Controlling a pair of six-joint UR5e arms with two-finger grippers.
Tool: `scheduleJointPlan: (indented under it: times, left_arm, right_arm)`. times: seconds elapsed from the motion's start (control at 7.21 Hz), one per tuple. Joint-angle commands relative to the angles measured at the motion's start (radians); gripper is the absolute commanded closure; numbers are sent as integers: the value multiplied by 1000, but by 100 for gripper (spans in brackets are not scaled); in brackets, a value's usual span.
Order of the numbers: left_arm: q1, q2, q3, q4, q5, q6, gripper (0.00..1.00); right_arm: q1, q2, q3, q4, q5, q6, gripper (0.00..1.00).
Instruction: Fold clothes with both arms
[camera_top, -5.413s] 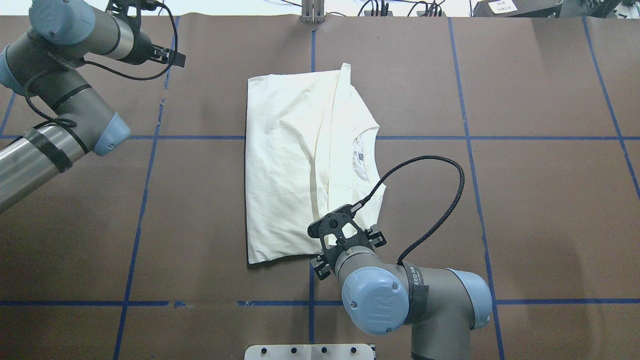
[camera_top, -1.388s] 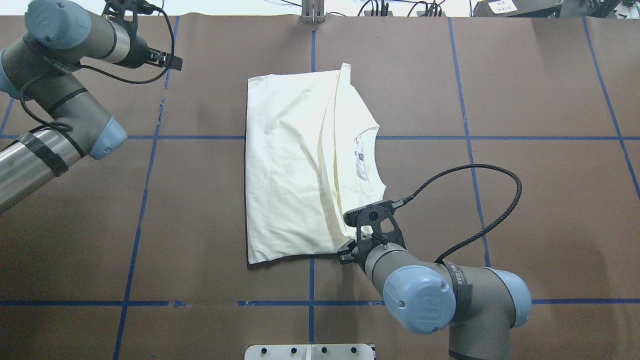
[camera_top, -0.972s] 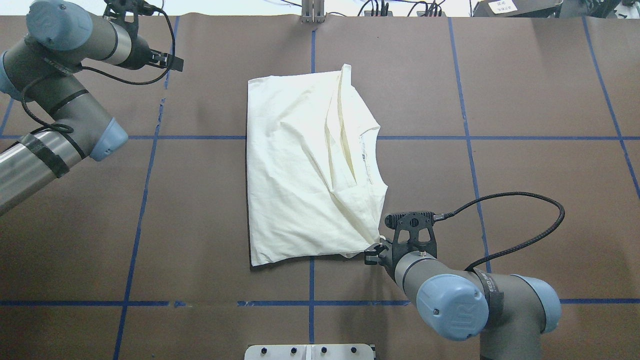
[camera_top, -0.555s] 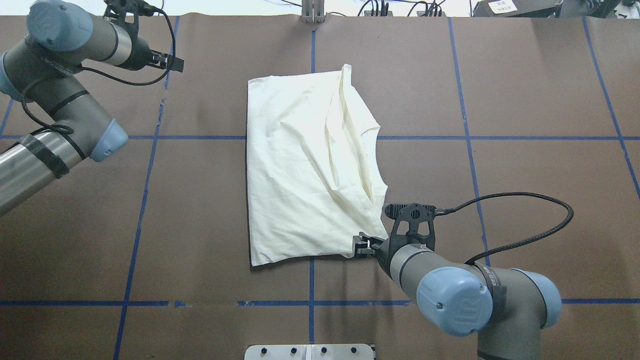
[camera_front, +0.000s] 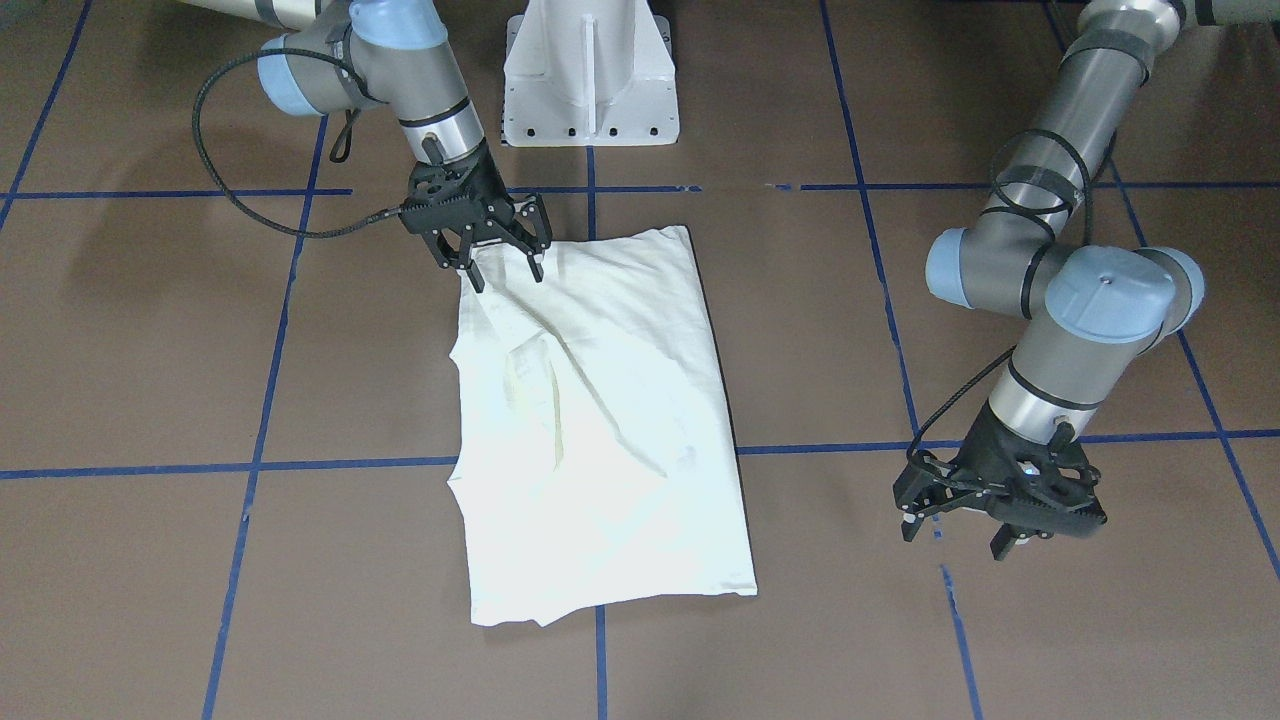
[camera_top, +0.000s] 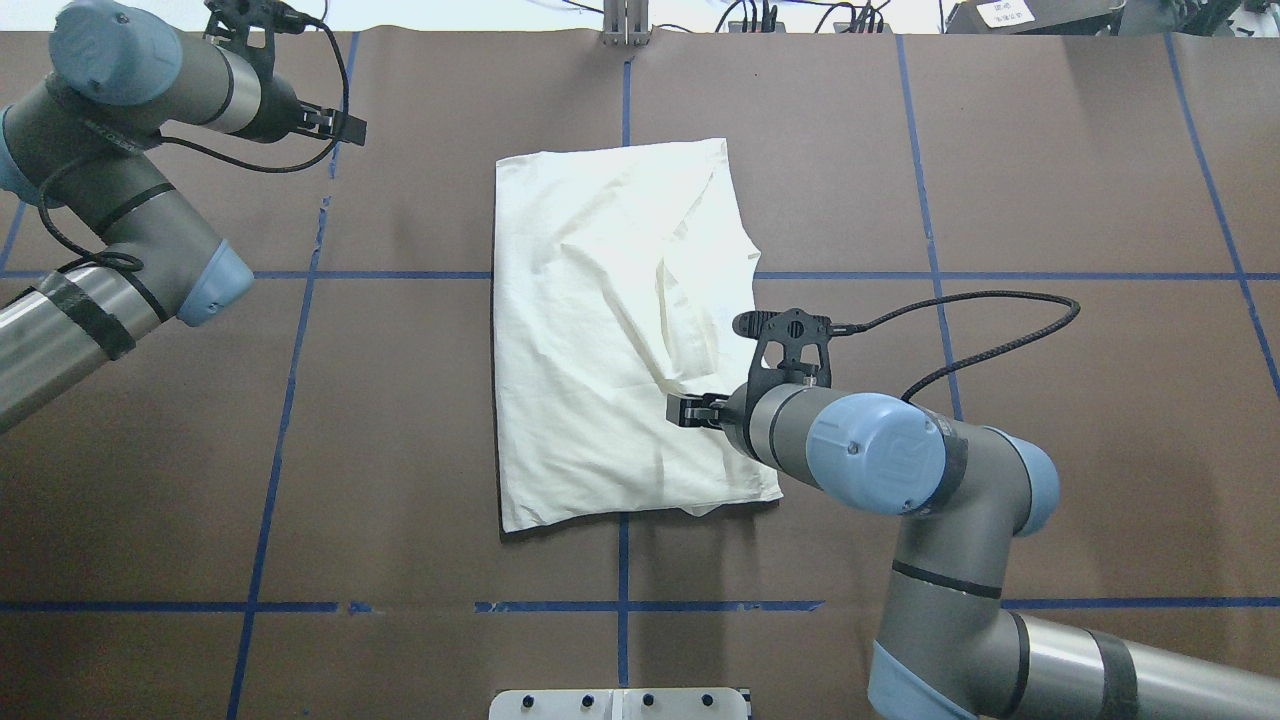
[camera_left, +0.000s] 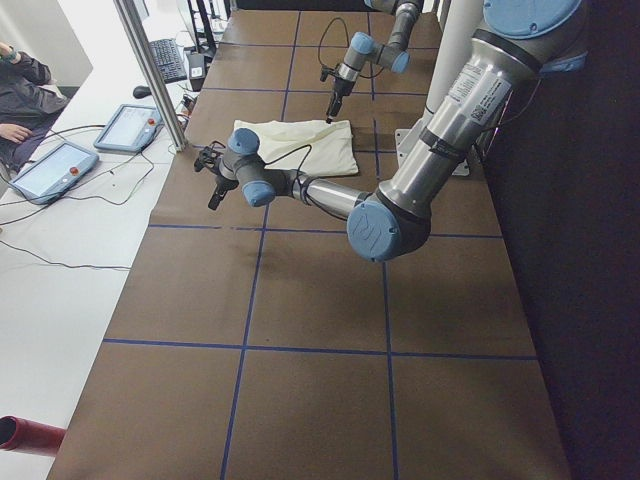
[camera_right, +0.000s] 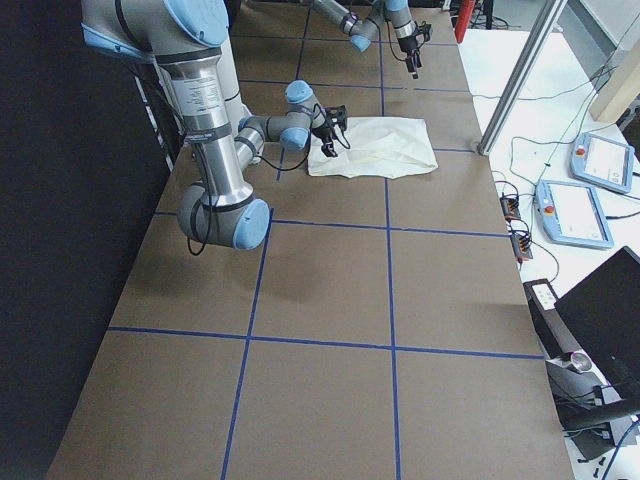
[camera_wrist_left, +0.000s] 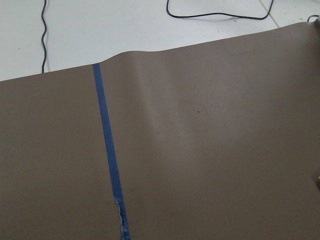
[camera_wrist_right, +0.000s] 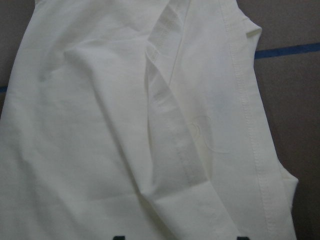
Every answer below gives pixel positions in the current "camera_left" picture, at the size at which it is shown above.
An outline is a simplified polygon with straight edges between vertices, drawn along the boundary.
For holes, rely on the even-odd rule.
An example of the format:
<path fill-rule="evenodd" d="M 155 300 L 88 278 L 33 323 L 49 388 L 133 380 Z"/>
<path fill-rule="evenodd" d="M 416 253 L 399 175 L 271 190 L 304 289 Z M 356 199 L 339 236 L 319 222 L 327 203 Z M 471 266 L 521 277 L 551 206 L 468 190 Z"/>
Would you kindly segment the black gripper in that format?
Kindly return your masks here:
<path fill-rule="evenodd" d="M 226 152 L 226 146 L 220 141 L 213 141 L 209 145 L 202 148 L 194 161 L 194 171 L 201 172 L 206 169 L 215 175 L 223 175 L 225 166 L 223 157 Z M 234 183 L 218 183 L 208 202 L 210 210 L 217 210 L 222 201 L 225 199 L 229 191 L 235 189 Z"/>
<path fill-rule="evenodd" d="M 323 66 L 321 68 L 320 81 L 324 82 L 329 76 L 334 78 L 333 91 L 326 110 L 326 122 L 331 124 L 340 113 L 343 105 L 343 96 L 350 95 L 356 83 L 356 70 L 344 63 L 337 64 L 334 68 Z"/>

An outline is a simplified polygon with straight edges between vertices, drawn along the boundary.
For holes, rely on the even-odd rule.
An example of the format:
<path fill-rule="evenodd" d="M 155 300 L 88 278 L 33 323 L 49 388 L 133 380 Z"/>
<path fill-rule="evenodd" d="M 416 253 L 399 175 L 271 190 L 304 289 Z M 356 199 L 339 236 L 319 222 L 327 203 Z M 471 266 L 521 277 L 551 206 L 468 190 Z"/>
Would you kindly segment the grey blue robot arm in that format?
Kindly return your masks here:
<path fill-rule="evenodd" d="M 367 62 L 382 70 L 402 73 L 408 66 L 410 55 L 407 52 L 414 25 L 422 13 L 424 2 L 414 0 L 365 1 L 373 10 L 388 13 L 395 20 L 386 43 L 379 43 L 369 34 L 356 32 L 350 40 L 344 58 L 335 67 L 322 62 L 320 81 L 329 76 L 333 78 L 330 101 L 326 110 L 326 122 L 331 124 L 339 115 L 343 99 L 349 96 Z"/>
<path fill-rule="evenodd" d="M 420 248 L 431 229 L 431 204 L 477 139 L 494 130 L 521 83 L 582 68 L 587 56 L 585 1 L 454 1 L 443 23 L 433 83 L 423 115 L 397 131 L 398 169 L 372 192 L 279 169 L 258 153 L 259 138 L 235 130 L 225 147 L 212 144 L 196 170 L 215 177 L 209 202 L 240 190 L 253 207 L 288 196 L 346 223 L 361 257 L 384 262 Z"/>

